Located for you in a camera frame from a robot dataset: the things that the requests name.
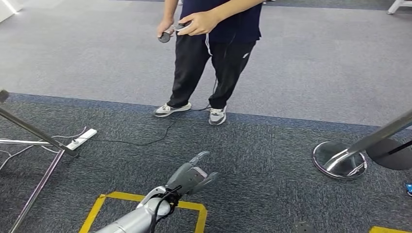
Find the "hand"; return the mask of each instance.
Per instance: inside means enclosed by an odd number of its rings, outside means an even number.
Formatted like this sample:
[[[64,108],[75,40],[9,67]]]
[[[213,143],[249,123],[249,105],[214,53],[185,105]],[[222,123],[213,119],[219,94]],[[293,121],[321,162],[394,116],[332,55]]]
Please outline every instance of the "hand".
[[[157,38],[162,36],[163,32],[166,32],[167,29],[174,23],[173,18],[164,18],[157,27]],[[173,36],[174,29],[167,31],[171,36]]]
[[[189,26],[179,31],[178,35],[201,35],[211,32],[219,23],[218,18],[211,12],[198,12],[184,17],[179,23],[192,21]]]

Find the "chrome stanchion base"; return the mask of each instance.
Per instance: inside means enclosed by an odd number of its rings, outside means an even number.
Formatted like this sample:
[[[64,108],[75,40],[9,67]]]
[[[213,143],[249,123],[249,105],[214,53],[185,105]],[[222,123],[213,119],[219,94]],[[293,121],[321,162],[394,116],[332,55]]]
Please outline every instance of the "chrome stanchion base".
[[[341,142],[324,142],[313,150],[313,163],[324,174],[336,179],[354,179],[361,176],[366,168],[365,156],[362,153],[355,153],[346,160],[338,163],[333,169],[328,171],[325,164],[336,154],[346,150],[348,145]]]

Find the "shoe sole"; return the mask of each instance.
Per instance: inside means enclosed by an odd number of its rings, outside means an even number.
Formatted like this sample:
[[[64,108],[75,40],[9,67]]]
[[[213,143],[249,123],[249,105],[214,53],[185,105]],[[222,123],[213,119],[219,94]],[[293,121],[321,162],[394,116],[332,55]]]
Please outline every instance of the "shoe sole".
[[[172,111],[172,112],[170,112],[170,113],[168,113],[168,114],[161,115],[161,116],[155,115],[155,117],[168,117],[168,116],[170,116],[171,114],[173,114],[173,113],[175,113],[175,112],[184,112],[184,111],[190,110],[191,108],[192,108],[192,105],[190,104],[189,107],[179,108],[179,109],[177,109],[177,110],[174,110],[174,111]]]
[[[210,125],[221,125],[221,124],[223,124],[225,121],[226,121],[226,114],[224,115],[223,120],[222,120],[219,124],[213,124],[213,123],[210,121],[210,119],[209,119],[209,124],[210,124]]]

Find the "navy blue t-shirt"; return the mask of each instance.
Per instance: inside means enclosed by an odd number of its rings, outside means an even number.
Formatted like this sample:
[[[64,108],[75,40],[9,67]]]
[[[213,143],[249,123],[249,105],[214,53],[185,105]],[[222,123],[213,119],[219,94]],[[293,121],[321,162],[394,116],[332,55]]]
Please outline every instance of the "navy blue t-shirt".
[[[180,18],[190,14],[209,11],[230,0],[183,0]],[[260,39],[259,18],[262,4],[240,12],[220,22],[210,33],[213,42],[254,42]]]

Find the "gray carpet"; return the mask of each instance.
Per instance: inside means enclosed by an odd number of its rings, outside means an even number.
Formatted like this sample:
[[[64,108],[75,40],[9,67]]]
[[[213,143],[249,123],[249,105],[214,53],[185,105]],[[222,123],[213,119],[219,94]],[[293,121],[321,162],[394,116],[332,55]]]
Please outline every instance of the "gray carpet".
[[[160,1],[164,0],[129,0],[129,1]],[[266,6],[292,6],[316,8],[343,8],[365,10],[388,10],[393,0],[276,0],[268,2]],[[400,11],[410,12],[412,8],[402,7]]]
[[[1,85],[18,93],[164,104],[174,39],[155,38],[162,9],[147,1],[28,1],[0,24]],[[383,125],[411,108],[411,24],[412,15],[402,12],[264,7],[262,40],[228,110]],[[191,98],[196,107],[206,105],[213,84],[208,64]]]
[[[77,134],[89,126],[99,131],[95,139],[136,143],[159,138],[176,119],[154,118],[154,107],[147,105],[17,94],[7,107],[52,135]],[[79,149],[79,158],[64,157],[19,232],[78,232],[100,194],[116,190],[145,195],[203,150],[212,155],[202,167],[221,172],[221,177],[184,200],[203,203],[209,210],[206,233],[291,233],[297,221],[313,224],[317,233],[366,233],[375,225],[412,231],[412,199],[404,188],[411,181],[410,170],[391,171],[369,163],[364,177],[345,182],[326,177],[311,162],[310,153],[318,143],[351,143],[375,127],[242,114],[228,117],[224,125],[212,127],[207,112],[187,113],[165,140],[145,147],[87,142]],[[0,126],[1,137],[34,139],[3,119]],[[411,131],[404,131],[397,138],[411,136]],[[52,157],[32,149],[0,172],[0,232],[12,225]],[[130,201],[108,200],[92,229],[134,206]],[[195,219],[193,211],[181,210],[167,220],[168,225],[161,223],[158,232],[193,232]]]

